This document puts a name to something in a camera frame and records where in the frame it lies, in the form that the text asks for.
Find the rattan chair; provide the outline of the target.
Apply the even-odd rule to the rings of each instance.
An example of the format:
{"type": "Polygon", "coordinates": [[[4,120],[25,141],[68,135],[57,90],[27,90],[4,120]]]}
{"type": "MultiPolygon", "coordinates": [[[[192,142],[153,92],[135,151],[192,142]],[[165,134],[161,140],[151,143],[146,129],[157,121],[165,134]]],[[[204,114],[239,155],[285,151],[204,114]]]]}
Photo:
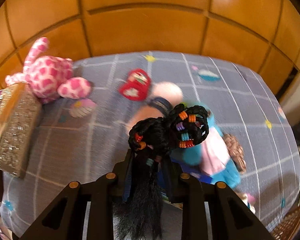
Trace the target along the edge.
{"type": "Polygon", "coordinates": [[[274,239],[291,240],[300,231],[300,206],[287,213],[284,219],[271,232],[274,239]]]}

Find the wooden wardrobe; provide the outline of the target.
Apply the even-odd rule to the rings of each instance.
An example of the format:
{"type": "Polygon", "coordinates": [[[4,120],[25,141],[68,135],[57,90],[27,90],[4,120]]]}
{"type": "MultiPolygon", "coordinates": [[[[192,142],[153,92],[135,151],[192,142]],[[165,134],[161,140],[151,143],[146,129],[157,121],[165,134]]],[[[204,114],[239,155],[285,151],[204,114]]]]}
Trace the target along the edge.
{"type": "Polygon", "coordinates": [[[290,0],[1,0],[0,89],[33,42],[74,60],[143,50],[231,61],[280,97],[300,75],[300,14],[290,0]]]}

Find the silver embossed tissue box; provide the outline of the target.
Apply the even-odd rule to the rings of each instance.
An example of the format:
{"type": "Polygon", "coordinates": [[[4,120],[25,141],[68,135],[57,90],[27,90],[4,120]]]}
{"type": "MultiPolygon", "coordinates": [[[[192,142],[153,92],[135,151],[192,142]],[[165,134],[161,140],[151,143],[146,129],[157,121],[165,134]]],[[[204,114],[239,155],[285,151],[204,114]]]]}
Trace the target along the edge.
{"type": "Polygon", "coordinates": [[[24,178],[29,162],[32,134],[42,105],[26,83],[2,91],[0,100],[0,170],[24,178]]]}

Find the blue plush bear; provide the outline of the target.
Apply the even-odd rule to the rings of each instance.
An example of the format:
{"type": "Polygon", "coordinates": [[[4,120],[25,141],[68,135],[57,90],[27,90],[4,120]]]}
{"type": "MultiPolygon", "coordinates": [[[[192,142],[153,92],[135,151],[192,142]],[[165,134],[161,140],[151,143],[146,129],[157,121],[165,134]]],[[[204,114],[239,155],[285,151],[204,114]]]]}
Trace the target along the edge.
{"type": "Polygon", "coordinates": [[[179,163],[184,172],[199,181],[215,184],[225,182],[235,188],[241,182],[239,171],[229,155],[220,128],[215,124],[215,116],[207,105],[195,102],[191,106],[203,106],[208,112],[209,134],[199,145],[192,148],[179,148],[171,153],[172,161],[179,163]]]}

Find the pink white spotted plush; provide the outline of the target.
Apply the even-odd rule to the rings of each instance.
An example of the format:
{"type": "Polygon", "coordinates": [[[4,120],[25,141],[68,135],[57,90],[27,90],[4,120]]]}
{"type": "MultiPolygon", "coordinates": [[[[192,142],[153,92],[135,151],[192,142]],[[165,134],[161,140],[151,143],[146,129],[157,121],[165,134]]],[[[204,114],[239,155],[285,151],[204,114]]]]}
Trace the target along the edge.
{"type": "Polygon", "coordinates": [[[46,37],[37,39],[24,61],[23,71],[5,77],[6,85],[25,82],[41,103],[51,103],[60,97],[86,98],[91,84],[82,77],[75,77],[72,59],[41,56],[48,49],[46,37]]]}

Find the red small sock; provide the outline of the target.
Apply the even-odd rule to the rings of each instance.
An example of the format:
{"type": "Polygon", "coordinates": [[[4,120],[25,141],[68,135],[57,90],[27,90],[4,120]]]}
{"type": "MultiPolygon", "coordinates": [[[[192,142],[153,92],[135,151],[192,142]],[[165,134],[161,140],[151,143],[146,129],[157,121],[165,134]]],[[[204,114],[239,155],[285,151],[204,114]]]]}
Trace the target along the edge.
{"type": "Polygon", "coordinates": [[[143,101],[147,98],[151,79],[141,68],[131,70],[126,82],[118,89],[119,93],[132,101],[143,101]]]}

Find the pink towel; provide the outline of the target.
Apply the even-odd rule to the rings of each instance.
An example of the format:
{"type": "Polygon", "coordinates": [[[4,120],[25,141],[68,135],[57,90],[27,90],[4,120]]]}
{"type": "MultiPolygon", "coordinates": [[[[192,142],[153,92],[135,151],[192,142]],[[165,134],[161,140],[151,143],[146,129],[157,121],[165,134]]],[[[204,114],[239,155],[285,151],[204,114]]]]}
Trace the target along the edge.
{"type": "Polygon", "coordinates": [[[183,92],[179,86],[171,82],[156,83],[147,102],[139,108],[126,124],[126,133],[141,120],[147,118],[166,117],[170,111],[183,101],[183,92]]]}

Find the white socks blue band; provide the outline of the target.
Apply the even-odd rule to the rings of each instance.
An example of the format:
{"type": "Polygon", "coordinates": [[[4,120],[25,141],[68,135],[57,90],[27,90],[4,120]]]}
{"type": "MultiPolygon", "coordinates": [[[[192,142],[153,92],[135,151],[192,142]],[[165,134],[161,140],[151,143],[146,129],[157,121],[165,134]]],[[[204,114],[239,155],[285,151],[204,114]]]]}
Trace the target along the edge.
{"type": "Polygon", "coordinates": [[[248,193],[237,192],[236,194],[243,201],[243,203],[250,209],[250,211],[253,214],[255,214],[256,213],[255,208],[254,208],[255,198],[248,193]]]}

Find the brown satin scrunchie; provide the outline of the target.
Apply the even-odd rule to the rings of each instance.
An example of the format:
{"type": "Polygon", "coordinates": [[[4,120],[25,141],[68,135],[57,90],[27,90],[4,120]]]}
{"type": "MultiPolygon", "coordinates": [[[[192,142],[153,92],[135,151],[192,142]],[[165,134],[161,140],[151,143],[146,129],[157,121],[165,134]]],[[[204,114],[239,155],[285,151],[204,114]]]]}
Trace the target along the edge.
{"type": "Polygon", "coordinates": [[[246,162],[244,159],[243,147],[240,145],[237,138],[232,134],[224,134],[223,140],[228,149],[228,153],[236,165],[240,174],[244,174],[247,170],[246,162]]]}

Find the black braided hair wig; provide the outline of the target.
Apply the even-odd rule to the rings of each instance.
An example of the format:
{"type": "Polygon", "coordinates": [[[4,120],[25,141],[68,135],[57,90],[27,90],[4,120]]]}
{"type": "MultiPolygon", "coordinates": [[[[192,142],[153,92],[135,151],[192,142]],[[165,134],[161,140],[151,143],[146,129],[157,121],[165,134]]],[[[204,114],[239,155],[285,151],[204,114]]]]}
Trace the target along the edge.
{"type": "Polygon", "coordinates": [[[118,239],[162,238],[163,199],[158,173],[163,157],[173,150],[192,148],[209,134],[208,112],[203,106],[176,105],[166,117],[138,121],[129,132],[134,157],[128,197],[114,206],[118,239]]]}

